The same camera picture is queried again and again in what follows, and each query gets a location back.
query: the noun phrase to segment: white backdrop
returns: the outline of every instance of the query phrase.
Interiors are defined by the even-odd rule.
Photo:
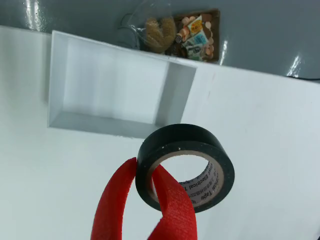
[[[142,139],[47,128],[50,35],[0,27],[0,239],[90,238],[101,193]],[[198,239],[316,240],[320,235],[320,86],[210,66],[183,121],[211,131],[235,169],[229,195],[197,213]],[[194,172],[166,163],[181,179]],[[161,213],[133,183],[123,239],[147,239]]]

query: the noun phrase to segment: open white box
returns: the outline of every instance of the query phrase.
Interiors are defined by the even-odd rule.
[[[146,138],[181,122],[196,67],[54,31],[48,127]]]

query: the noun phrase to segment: black electrical tape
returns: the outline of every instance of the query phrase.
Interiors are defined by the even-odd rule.
[[[199,176],[180,182],[196,213],[213,207],[227,196],[234,184],[235,170],[220,142],[202,127],[173,124],[153,132],[139,149],[135,185],[149,206],[160,211],[151,181],[153,171],[162,161],[180,155],[195,155],[208,160]]]

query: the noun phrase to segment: electrical tape roll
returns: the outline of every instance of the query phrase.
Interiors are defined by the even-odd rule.
[[[199,176],[180,182],[194,211],[199,213],[221,202],[233,186],[234,167],[218,139],[208,130],[191,124],[162,127],[142,143],[137,156],[135,177],[140,197],[152,208],[161,210],[152,173],[164,160],[181,155],[195,155],[208,160]]]

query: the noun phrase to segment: gray wall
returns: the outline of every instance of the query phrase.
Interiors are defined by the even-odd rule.
[[[140,2],[0,0],[0,25],[59,30],[114,44],[121,18]],[[172,0],[174,13],[210,8],[221,10],[221,65],[320,77],[319,0]]]

